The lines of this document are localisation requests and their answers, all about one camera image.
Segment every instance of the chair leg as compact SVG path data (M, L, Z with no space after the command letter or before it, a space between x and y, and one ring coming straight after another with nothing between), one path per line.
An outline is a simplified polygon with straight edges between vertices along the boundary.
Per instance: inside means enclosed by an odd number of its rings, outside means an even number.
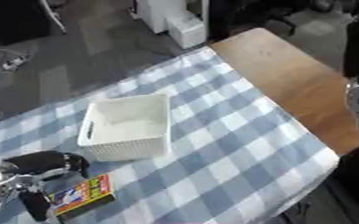
M47 16L60 28L63 34L67 34L67 28L61 23L59 14L50 8L47 0L39 0L39 2L45 10Z
M295 32L297 31L297 25L286 17L271 15L271 19L284 23L285 25L288 25L290 27L289 36L294 35Z

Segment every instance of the basket handle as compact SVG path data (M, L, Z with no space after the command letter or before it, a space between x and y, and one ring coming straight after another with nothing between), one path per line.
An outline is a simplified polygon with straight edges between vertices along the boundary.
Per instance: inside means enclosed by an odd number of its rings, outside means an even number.
M94 132L94 122L90 122L87 130L87 139L91 139L93 132Z

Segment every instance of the small box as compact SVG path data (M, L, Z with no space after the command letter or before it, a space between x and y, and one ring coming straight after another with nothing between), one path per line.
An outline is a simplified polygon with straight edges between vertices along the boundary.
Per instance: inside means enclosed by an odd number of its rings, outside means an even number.
M184 49L206 42L207 29L204 22L190 11L173 13L167 17L169 34Z
M69 220L116 200L109 174L85 180L79 185L50 195L60 220Z

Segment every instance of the wooden tabletop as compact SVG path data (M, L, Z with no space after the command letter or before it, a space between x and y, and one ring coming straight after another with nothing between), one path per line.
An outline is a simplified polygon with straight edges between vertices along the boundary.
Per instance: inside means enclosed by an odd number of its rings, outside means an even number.
M261 28L211 47L338 154L359 146L344 104L345 79L335 70Z

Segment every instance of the power strip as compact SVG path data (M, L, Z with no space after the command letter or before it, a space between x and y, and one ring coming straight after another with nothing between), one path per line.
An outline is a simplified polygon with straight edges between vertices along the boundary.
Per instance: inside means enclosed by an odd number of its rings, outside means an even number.
M15 59L11 59L3 63L3 70L7 72L14 72L21 67L25 62L30 60L30 56L19 56Z

